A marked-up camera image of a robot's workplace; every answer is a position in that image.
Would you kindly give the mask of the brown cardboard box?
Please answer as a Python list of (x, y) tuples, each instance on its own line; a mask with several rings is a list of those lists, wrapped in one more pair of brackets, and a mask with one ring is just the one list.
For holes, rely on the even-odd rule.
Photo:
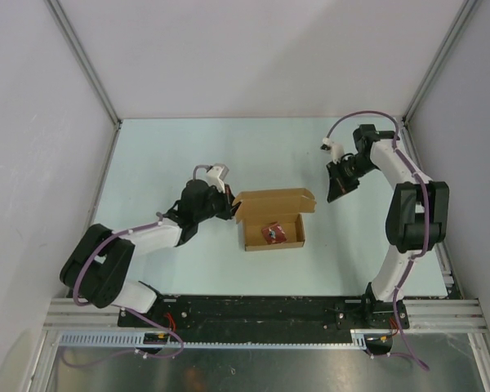
[[(301, 248), (305, 245), (303, 215), (315, 212), (315, 196), (306, 188), (243, 191), (235, 197), (239, 207), (235, 221), (242, 226), (247, 252)], [(278, 222), (285, 231), (285, 243), (269, 245), (261, 229)]]

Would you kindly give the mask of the small red packet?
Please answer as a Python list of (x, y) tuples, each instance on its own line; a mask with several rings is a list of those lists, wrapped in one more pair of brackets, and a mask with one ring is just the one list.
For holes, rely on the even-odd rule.
[(287, 241), (285, 231), (278, 222), (274, 222), (262, 228), (261, 233), (266, 243), (269, 245), (285, 243)]

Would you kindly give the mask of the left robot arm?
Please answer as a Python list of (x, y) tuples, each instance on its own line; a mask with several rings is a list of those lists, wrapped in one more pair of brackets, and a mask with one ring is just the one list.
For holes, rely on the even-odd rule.
[(229, 185), (190, 180), (172, 207), (149, 224), (119, 232), (91, 225), (65, 262), (60, 281), (78, 306), (133, 310), (144, 325), (155, 326), (163, 320), (164, 307), (156, 289), (127, 277), (133, 259), (180, 247), (198, 233), (201, 223), (211, 218), (229, 221), (236, 209)]

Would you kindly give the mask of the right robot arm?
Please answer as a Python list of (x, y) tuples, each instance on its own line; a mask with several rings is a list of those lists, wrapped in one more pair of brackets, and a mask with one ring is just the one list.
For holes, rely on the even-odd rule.
[(428, 177), (399, 147), (399, 132), (378, 131), (362, 124), (353, 132), (355, 153), (323, 139), (327, 164), (329, 203), (355, 191), (363, 176), (383, 174), (393, 190), (385, 220), (388, 251), (376, 277), (367, 285), (358, 311), (369, 327), (380, 327), (389, 317), (399, 317), (402, 288), (416, 262), (447, 232), (450, 190), (444, 181)]

